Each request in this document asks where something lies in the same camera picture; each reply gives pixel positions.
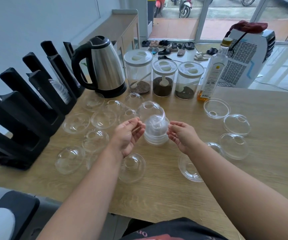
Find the clear syrup bottle gold cap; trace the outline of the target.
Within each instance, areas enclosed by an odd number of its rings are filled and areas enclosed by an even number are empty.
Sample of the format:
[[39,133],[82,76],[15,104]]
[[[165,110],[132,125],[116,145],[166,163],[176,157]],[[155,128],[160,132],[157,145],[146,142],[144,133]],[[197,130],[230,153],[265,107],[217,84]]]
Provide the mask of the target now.
[[231,38],[225,37],[221,42],[218,52],[210,57],[206,74],[202,80],[202,87],[197,96],[198,101],[206,101],[214,93],[218,80],[228,63],[226,55],[232,41]]

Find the brown granules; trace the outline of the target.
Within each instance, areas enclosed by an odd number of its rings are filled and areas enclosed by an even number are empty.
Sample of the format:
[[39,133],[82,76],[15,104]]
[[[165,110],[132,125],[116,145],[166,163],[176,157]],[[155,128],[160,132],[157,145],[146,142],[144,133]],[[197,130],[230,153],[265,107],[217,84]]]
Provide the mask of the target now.
[[146,94],[150,92],[151,85],[146,81],[140,81],[135,88],[129,87],[131,93]]

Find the tall clear jar white lid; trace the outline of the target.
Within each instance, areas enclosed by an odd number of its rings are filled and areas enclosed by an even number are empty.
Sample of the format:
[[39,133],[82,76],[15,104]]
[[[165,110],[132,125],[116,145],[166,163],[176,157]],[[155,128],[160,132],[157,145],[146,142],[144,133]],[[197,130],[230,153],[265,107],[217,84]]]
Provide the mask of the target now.
[[[152,72],[153,58],[154,55],[150,51],[144,49],[134,49],[125,53],[123,60],[126,65],[129,87],[132,83]],[[146,81],[151,85],[152,74],[146,77],[143,81]]]

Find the person's right hand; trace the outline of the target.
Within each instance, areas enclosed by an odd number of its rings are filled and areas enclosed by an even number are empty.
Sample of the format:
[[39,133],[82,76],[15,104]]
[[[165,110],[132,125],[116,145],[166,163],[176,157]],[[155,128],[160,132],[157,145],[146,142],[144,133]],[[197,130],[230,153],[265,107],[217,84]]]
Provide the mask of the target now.
[[195,129],[186,124],[186,128],[169,129],[167,135],[178,147],[178,149],[189,157],[194,157],[205,147],[205,143],[200,140]]

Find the person's black shirt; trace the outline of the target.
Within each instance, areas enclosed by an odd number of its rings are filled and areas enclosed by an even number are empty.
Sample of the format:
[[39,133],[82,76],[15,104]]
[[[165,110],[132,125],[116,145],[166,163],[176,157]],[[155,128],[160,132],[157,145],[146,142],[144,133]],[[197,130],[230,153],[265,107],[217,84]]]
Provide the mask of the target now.
[[119,240],[228,240],[185,217],[152,223],[132,219]]

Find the white glass door frame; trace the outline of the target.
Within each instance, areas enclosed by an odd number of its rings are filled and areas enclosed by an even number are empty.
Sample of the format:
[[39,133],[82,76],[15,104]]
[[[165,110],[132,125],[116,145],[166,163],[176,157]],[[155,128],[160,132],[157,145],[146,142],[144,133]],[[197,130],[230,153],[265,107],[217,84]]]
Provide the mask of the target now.
[[138,10],[141,40],[214,42],[221,40],[238,21],[268,23],[278,42],[288,43],[288,2],[255,0],[243,7],[232,0],[192,0],[188,18],[179,18],[179,0],[165,0],[162,16],[147,19],[147,0],[124,0],[125,7]]

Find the black chair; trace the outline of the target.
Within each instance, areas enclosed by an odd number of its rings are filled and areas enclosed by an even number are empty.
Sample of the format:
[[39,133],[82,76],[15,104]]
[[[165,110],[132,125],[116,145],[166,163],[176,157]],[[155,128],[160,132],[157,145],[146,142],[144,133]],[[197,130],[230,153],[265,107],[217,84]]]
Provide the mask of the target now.
[[11,240],[37,240],[38,235],[58,210],[61,202],[18,191],[8,191],[0,198],[0,208],[11,210],[15,228]]

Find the person's left forearm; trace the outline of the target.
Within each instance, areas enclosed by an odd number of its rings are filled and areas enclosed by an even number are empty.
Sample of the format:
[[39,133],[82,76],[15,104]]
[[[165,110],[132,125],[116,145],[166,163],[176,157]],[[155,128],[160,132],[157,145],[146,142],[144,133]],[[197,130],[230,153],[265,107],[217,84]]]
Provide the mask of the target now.
[[115,191],[122,159],[132,149],[133,145],[110,143],[36,240],[98,240]]

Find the dark motorcycle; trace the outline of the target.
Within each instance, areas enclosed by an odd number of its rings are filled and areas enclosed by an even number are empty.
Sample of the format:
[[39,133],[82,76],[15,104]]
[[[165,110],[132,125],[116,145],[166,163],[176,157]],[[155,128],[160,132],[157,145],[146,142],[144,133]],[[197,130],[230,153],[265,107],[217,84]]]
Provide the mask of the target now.
[[255,0],[232,0],[232,3],[234,4],[240,4],[243,7],[255,7],[254,4]]

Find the wooden side cabinet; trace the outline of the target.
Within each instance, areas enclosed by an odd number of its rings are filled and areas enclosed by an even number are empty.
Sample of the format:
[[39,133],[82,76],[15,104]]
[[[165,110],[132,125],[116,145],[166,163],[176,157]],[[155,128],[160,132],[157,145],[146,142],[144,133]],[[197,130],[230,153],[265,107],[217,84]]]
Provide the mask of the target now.
[[94,36],[105,36],[110,41],[116,41],[114,48],[123,62],[124,54],[138,49],[140,45],[138,10],[113,9],[110,17],[87,34],[78,44],[84,44]]

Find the dark red cloth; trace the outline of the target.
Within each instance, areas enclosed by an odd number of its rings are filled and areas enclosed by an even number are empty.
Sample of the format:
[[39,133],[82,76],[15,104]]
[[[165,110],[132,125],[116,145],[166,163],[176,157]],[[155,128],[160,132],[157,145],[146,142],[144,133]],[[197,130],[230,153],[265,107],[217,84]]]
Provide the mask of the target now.
[[239,21],[236,24],[233,24],[229,31],[226,33],[225,38],[228,37],[233,29],[236,29],[241,32],[258,34],[263,32],[268,28],[268,23],[258,23],[258,22],[247,22],[244,20]]

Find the red scooter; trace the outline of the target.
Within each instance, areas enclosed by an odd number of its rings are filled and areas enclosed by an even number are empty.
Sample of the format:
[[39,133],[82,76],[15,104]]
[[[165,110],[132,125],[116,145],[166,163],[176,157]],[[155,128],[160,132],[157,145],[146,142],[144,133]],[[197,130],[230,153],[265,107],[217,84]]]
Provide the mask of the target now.
[[162,10],[164,8],[165,0],[156,0],[154,8],[154,18],[159,14],[162,16]]

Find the stack of clear dome lids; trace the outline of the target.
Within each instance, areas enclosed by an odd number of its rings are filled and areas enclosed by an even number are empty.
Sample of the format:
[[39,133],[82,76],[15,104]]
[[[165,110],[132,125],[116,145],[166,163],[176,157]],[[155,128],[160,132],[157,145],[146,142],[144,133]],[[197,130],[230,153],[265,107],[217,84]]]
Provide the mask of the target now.
[[161,118],[161,116],[152,115],[145,121],[144,139],[154,146],[162,145],[169,140],[167,130],[170,122],[167,117],[164,120],[161,120]]

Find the scattered group of dome lids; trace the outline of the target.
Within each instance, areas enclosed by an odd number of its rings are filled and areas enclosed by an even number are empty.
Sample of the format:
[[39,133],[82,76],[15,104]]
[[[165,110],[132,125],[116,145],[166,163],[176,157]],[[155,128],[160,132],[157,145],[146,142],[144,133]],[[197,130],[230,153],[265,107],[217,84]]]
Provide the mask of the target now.
[[89,170],[109,142],[106,130],[118,122],[139,117],[137,109],[142,104],[142,97],[138,93],[131,93],[122,103],[114,99],[105,102],[101,95],[94,95],[83,103],[84,108],[93,114],[76,113],[68,116],[62,124],[66,133],[83,135],[81,145],[67,146],[57,155],[55,168],[64,175],[74,173],[83,162],[86,162]]

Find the clear plastic dome lid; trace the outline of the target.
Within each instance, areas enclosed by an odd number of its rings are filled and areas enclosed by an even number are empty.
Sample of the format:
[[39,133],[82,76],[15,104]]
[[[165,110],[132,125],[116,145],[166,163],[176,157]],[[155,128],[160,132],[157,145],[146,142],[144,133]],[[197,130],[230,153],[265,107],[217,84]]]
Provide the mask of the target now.
[[223,119],[231,113],[229,104],[217,98],[207,99],[203,104],[206,115],[212,119]]
[[165,119],[164,109],[153,101],[143,102],[135,111],[135,115],[140,118],[146,127],[157,127]]
[[248,119],[242,114],[227,115],[224,120],[224,128],[227,132],[240,136],[247,136],[251,131]]
[[220,154],[222,157],[225,157],[225,153],[222,149],[222,147],[216,143],[216,142],[206,142],[206,145],[212,148],[214,151],[216,151],[218,154]]
[[223,153],[234,160],[243,160],[249,155],[249,146],[245,138],[234,133],[225,133],[219,138]]
[[202,183],[203,179],[189,157],[181,153],[178,158],[178,168],[182,175],[192,182]]

